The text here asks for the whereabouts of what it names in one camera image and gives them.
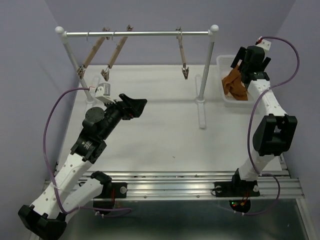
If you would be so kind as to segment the far left beige hanger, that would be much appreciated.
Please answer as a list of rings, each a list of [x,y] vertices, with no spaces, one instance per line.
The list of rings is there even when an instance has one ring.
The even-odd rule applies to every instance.
[[[105,40],[108,40],[109,37],[99,37],[98,40],[92,45],[92,48],[87,56],[87,58],[85,59],[85,61],[83,62],[83,64],[77,69],[77,75],[79,76],[79,78],[82,80],[84,78],[84,74],[86,69],[88,68],[88,66],[91,64],[93,58],[95,57],[95,55],[97,54],[98,50],[100,49],[101,45],[103,44],[103,42]],[[109,77],[110,77],[110,71],[109,71],[109,67],[106,68],[106,70],[102,70],[100,73],[103,77],[103,79],[108,82],[109,81]]]

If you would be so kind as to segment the beige cloth in basket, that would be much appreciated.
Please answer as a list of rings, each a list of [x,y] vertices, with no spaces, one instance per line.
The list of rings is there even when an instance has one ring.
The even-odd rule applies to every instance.
[[[228,93],[225,95],[225,98],[226,99],[233,99],[234,97],[230,93]]]

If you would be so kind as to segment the white metal clothes rack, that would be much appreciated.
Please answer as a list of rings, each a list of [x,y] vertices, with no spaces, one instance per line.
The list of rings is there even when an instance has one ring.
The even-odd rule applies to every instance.
[[[216,42],[216,35],[219,31],[219,26],[214,24],[212,25],[208,30],[205,31],[183,31],[181,32],[182,37],[184,36],[207,36],[209,37],[209,45],[207,50],[207,56],[204,64],[203,74],[201,81],[196,81],[196,93],[197,96],[195,98],[195,103],[197,105],[197,112],[198,112],[198,125],[200,129],[205,129],[207,127],[206,125],[206,114],[205,114],[205,89],[206,84],[208,80],[209,75],[209,69],[211,64],[211,59],[213,55],[213,49]],[[87,32],[69,32],[66,31],[63,27],[57,26],[55,28],[55,33],[60,38],[62,45],[68,55],[68,58],[75,70],[75,73],[78,77],[78,80],[80,82],[80,85],[83,88],[87,87],[86,81],[83,79],[80,79],[80,77],[77,74],[77,69],[83,64],[78,64],[75,55],[73,54],[73,51],[71,49],[71,46],[69,44],[69,38],[89,38],[89,37],[109,37],[109,39],[113,39],[115,37],[177,37],[179,32],[177,30],[170,30],[170,31],[133,31],[132,27],[128,27],[126,31],[108,31],[108,30],[102,30],[98,32],[94,31],[87,31]]]

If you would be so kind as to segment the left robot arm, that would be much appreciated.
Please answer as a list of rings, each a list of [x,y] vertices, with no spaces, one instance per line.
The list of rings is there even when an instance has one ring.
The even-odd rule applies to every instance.
[[[59,239],[77,211],[85,209],[91,199],[111,193],[112,179],[101,171],[92,173],[76,191],[73,188],[103,153],[105,141],[117,124],[140,117],[148,102],[123,93],[119,97],[120,101],[105,103],[105,109],[97,106],[87,110],[63,167],[35,201],[18,211],[24,226],[41,239]]]

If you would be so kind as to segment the white plastic basket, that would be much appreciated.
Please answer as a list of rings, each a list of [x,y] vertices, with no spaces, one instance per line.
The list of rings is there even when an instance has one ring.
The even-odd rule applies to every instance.
[[[223,91],[222,79],[226,77],[232,70],[231,64],[235,58],[235,55],[219,55],[216,58],[217,64],[217,75],[218,75],[218,85],[226,107],[239,107],[239,108],[250,108],[254,105],[254,100],[252,96],[246,91],[248,96],[248,101],[235,100],[234,98],[226,98]]]

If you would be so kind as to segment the beige clip hanger with underwear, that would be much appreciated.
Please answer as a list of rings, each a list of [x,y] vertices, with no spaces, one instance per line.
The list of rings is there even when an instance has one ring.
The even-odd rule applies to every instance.
[[[185,51],[183,47],[183,36],[182,36],[182,28],[179,27],[176,29],[179,34],[176,36],[176,39],[178,40],[178,46],[179,46],[179,51],[180,51],[180,56],[181,56],[181,61],[182,61],[182,74],[185,80],[188,79],[189,77],[189,67],[187,67],[187,61],[185,57]]]

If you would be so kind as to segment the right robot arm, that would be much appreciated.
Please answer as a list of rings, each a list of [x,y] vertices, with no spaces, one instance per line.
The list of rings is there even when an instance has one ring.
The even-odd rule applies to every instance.
[[[298,125],[297,118],[283,110],[271,89],[265,71],[271,59],[265,53],[266,49],[258,45],[241,47],[231,64],[233,69],[239,70],[241,82],[255,100],[252,110],[261,116],[255,132],[247,134],[248,159],[230,182],[235,195],[253,189],[269,162],[289,150]]]

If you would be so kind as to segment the brown underwear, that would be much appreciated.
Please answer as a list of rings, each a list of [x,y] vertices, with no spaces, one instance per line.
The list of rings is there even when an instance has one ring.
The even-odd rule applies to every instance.
[[[225,96],[231,95],[237,101],[248,101],[247,90],[241,80],[239,65],[222,79],[222,88]]]

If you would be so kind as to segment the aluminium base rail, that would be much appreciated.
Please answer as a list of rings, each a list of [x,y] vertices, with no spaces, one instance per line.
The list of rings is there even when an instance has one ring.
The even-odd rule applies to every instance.
[[[215,200],[211,194],[215,182],[229,182],[231,171],[198,172],[108,172],[114,183],[127,184],[127,201]],[[287,170],[275,172],[258,179],[259,198],[302,199],[304,193],[297,178],[291,178]]]

